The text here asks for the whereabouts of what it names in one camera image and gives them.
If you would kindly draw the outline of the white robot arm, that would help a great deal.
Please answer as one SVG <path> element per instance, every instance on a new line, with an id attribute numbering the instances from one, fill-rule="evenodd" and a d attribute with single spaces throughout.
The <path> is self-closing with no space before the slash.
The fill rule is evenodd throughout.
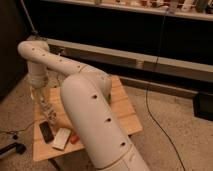
<path id="1" fill-rule="evenodd" d="M 23 41 L 30 84 L 47 84 L 48 68 L 66 76 L 61 84 L 63 107 L 97 171 L 150 171 L 109 105 L 110 76 L 91 65 L 55 55 L 45 41 Z"/>

